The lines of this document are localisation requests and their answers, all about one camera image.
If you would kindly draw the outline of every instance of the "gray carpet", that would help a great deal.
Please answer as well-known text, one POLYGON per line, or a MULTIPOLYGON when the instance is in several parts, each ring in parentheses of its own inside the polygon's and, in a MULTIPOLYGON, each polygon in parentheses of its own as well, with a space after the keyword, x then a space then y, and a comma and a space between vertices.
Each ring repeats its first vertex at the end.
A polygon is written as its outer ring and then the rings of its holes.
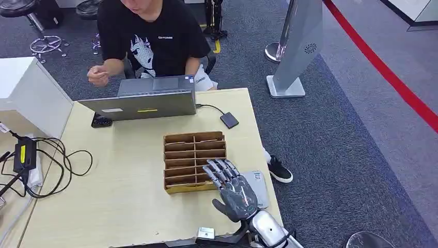
MULTIPOLYGON (((371 48, 438 113, 438 30, 408 25, 380 0, 333 1, 371 48)), ((321 56, 438 239, 438 134, 377 72, 326 10, 321 56)))
MULTIPOLYGON (((221 42, 211 77, 219 88, 249 88, 266 149, 294 173, 292 183, 274 183, 286 228, 297 229, 304 247, 342 247, 349 235, 362 230, 396 247, 438 247, 320 56, 301 77, 305 98, 270 98, 265 76, 275 65, 262 51, 278 39, 285 11, 283 1, 225 1, 224 29, 230 35, 221 42)), ((95 89, 86 80, 87 69, 100 62, 88 49, 92 22, 72 12, 66 19, 52 32, 72 43, 68 58, 50 55, 45 67, 74 100, 113 96, 116 81, 95 89)), ((29 54, 33 35, 25 19, 0 19, 0 28, 14 39, 0 48, 0 57, 29 54)))

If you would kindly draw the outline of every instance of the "wooden desk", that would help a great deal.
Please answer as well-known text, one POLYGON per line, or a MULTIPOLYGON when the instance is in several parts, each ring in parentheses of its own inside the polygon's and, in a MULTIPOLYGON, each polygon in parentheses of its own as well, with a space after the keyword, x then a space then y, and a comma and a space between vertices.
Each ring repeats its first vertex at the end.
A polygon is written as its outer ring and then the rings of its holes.
MULTIPOLYGON (((0 156, 2 156, 6 151, 14 151, 14 146, 17 143, 17 140, 12 137, 9 133, 0 132, 0 156)), ((39 147, 49 154, 53 155, 55 153, 55 149, 41 144, 39 147)), ((45 156, 41 156, 41 166, 43 169, 43 174, 47 172, 49 166, 51 164, 51 160, 45 156)), ((9 159, 9 161, 5 164, 5 173, 7 174, 15 174, 12 171, 13 168, 13 159, 9 159)), ((9 176, 0 175, 1 183, 8 183, 11 180, 9 176)), ((14 189, 18 190, 20 193, 24 193, 23 186, 21 182, 17 181, 13 185, 14 189)), ((8 190, 3 198, 6 200, 6 205, 3 209, 0 210, 0 236, 6 231, 9 227, 10 223, 15 219, 15 217, 22 211, 22 209, 26 206, 29 201, 30 196, 26 195, 25 198, 21 198, 12 190, 8 190)), ((22 238, 23 232, 26 228, 27 222, 30 218, 30 215, 33 211, 35 200, 33 199, 30 205, 27 207, 26 211, 20 217, 20 219, 15 224, 12 231, 6 236, 6 239, 0 245, 0 247, 18 247, 20 240, 22 238)))
MULTIPOLYGON (((272 181, 247 89, 197 93, 197 102, 232 112, 240 124, 228 130, 220 112, 203 107, 194 116, 118 121, 93 129, 93 112, 76 103, 62 141, 68 150, 87 149, 95 163, 90 174, 73 178, 61 194, 39 200, 20 248, 107 248, 188 239, 199 227, 217 235, 232 233, 229 221, 211 204, 218 191, 168 195, 163 189, 163 136, 222 130, 227 155, 241 171, 260 170, 270 197, 268 211, 281 222, 272 181)), ((86 167, 86 156, 72 158, 74 170, 86 167)), ((50 169, 46 183, 57 180, 50 169)))

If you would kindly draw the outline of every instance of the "red line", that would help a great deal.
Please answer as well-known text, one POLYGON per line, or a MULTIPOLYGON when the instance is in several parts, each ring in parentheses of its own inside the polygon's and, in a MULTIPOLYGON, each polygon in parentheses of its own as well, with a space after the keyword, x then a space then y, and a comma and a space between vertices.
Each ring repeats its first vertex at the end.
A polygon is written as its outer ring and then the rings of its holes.
POLYGON ((417 112, 417 114, 421 116, 421 118, 423 118, 433 130, 435 130, 435 132, 438 133, 438 116, 378 57, 356 30, 354 30, 353 26, 351 26, 333 2, 331 0, 323 1, 332 15, 336 18, 339 25, 341 25, 347 35, 350 36, 365 57, 367 57, 379 73, 393 86, 402 99, 411 106, 411 108, 413 108, 414 111, 417 112))

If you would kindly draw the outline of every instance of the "shoe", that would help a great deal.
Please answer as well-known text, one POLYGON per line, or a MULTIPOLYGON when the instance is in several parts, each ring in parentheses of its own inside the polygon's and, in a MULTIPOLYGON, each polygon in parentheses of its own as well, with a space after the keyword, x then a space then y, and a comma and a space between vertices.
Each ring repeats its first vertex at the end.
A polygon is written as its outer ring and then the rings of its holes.
POLYGON ((281 161, 276 156, 271 156, 271 163, 268 164, 269 172, 277 181, 283 183, 289 183, 293 179, 293 175, 290 170, 284 168, 281 165, 281 161))

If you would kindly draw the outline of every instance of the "white pants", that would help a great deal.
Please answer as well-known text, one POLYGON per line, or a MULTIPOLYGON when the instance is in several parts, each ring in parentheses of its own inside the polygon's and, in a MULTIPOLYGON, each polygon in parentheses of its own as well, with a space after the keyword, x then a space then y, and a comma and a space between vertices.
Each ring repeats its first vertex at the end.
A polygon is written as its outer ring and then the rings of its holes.
MULTIPOLYGON (((141 78, 151 78, 152 76, 147 73, 142 73, 141 78)), ((211 88, 217 88, 217 83, 211 81, 210 77, 205 73, 204 66, 201 64, 195 75, 195 90, 196 91, 207 91, 211 88)))

